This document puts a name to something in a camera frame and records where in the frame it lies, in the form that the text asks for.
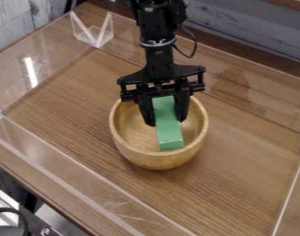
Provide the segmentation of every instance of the wooden bowl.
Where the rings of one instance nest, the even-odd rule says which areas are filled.
[[[209,126],[207,113],[193,97],[187,118],[182,122],[183,148],[159,151],[155,128],[144,125],[138,106],[131,102],[116,101],[108,122],[120,154],[131,163],[151,170],[173,169],[195,156]]]

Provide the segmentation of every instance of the gray wall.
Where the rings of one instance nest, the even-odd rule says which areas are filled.
[[[190,0],[189,25],[300,60],[300,11],[263,0]]]
[[[67,0],[0,0],[0,49],[57,18]]]

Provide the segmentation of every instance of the robotic arm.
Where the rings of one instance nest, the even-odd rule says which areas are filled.
[[[203,90],[205,68],[177,65],[173,59],[175,30],[186,20],[183,0],[131,0],[134,18],[140,30],[139,44],[146,51],[146,65],[135,73],[118,79],[120,100],[138,103],[144,123],[154,124],[151,98],[174,96],[175,115],[179,122],[186,119],[190,96]]]

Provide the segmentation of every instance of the screw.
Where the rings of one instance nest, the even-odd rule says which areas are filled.
[[[49,234],[49,229],[43,229],[41,231],[40,231],[40,235],[41,236],[47,236]]]

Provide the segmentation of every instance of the bowl rim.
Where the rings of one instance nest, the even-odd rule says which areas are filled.
[[[110,132],[114,136],[114,138],[118,140],[118,142],[126,147],[128,148],[132,152],[136,152],[139,154],[144,154],[148,156],[154,156],[154,157],[164,157],[164,156],[171,156],[175,154],[179,154],[182,152],[185,152],[187,149],[191,149],[201,141],[201,139],[203,138],[203,136],[206,135],[206,131],[209,128],[209,115],[206,113],[206,110],[203,108],[203,105],[201,104],[201,102],[198,101],[198,99],[195,97],[190,97],[191,102],[197,105],[198,110],[202,112],[202,117],[203,117],[203,124],[202,124],[202,129],[199,131],[199,134],[197,136],[197,138],[194,139],[194,141],[186,145],[182,148],[170,150],[170,151],[140,151],[139,149],[136,149],[134,146],[131,146],[120,137],[120,135],[118,134],[118,131],[115,129],[115,124],[114,124],[114,115],[115,115],[115,111],[118,106],[120,105],[120,99],[118,99],[118,101],[115,102],[112,108],[111,108],[111,112],[108,115],[108,126],[110,126]]]

